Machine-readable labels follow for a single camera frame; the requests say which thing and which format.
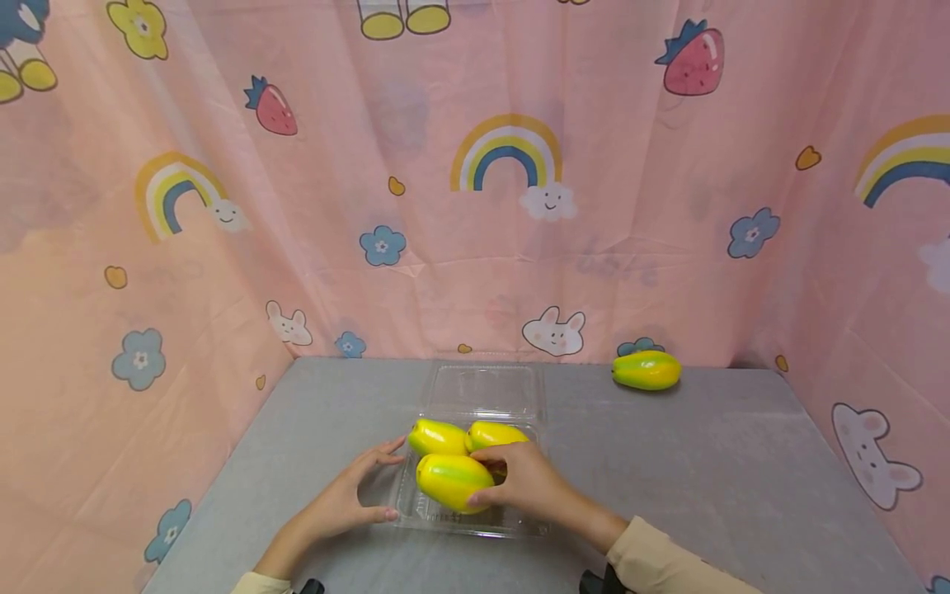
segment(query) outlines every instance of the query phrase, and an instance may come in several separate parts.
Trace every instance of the beige sleeve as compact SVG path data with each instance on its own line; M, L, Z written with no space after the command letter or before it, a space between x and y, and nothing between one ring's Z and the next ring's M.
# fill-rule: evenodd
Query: beige sleeve
M294 594L287 580L275 580L266 575L248 572L241 576L231 594Z
M637 594L761 594L677 546L643 518L634 518L607 552L607 561Z

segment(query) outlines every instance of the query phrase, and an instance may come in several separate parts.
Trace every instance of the strawberry print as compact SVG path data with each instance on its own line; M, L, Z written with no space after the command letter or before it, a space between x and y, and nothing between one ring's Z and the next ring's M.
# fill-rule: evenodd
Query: strawberry print
M280 136L296 134L294 112L287 105L287 99L280 89L268 83L266 77L252 76L251 88L245 88L244 94L247 95L245 107L254 110L257 121L265 130Z
M663 86L674 95L708 95L722 80L726 48L719 29L707 29L706 19L699 24L687 19L678 37L666 40L666 53L656 64L666 66Z

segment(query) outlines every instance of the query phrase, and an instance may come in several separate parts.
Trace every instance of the hand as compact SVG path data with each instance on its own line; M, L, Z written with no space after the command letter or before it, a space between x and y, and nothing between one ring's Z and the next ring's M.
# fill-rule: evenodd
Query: hand
M392 453L405 442L404 435L357 456L313 501L280 529L254 571L277 580L290 580L294 568L316 541L365 524L396 520L399 512L393 508L364 508L356 497L356 490L377 466L402 462L405 456Z
M392 453L405 442L404 435L361 453L292 522L297 523L298 528L315 541L364 524L381 524L399 518L399 512L393 508L364 508L356 497L356 489L377 466L402 462L405 456Z
M471 506L511 506L540 520L576 532L606 554L627 521L585 497L564 480L534 443L521 442L476 450L471 457L489 469L507 467L504 482L471 496Z
M471 457L488 469L507 467L504 482L472 495L468 500L472 506L511 506L540 520L559 522L580 497L534 443L485 448L473 451Z

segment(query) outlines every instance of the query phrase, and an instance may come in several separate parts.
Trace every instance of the sleeve cuff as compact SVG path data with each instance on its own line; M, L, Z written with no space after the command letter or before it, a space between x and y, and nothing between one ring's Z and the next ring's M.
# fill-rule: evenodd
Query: sleeve cuff
M241 576L232 594L291 594L291 583L249 571Z
M643 518L635 517L620 538L607 551L607 561L617 574L631 580L624 584L635 591L652 591L662 581L666 567L675 560L679 547L670 537L650 526Z

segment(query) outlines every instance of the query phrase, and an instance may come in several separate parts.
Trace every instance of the papaya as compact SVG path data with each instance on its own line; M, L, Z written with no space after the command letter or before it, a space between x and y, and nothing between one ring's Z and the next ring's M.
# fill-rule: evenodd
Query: papaya
M467 515L488 509L471 508L468 498L476 491L494 487L495 480L481 463L468 456L431 453L416 467L416 485L442 506Z
M475 421L465 435L465 448L472 452L491 446L503 446L519 441L531 441L517 427L491 421Z
M407 437L409 446L420 456L431 453L467 455L466 432L442 421L420 418Z
M640 351L614 359L614 381L638 390L666 390L679 381L682 366L662 351Z

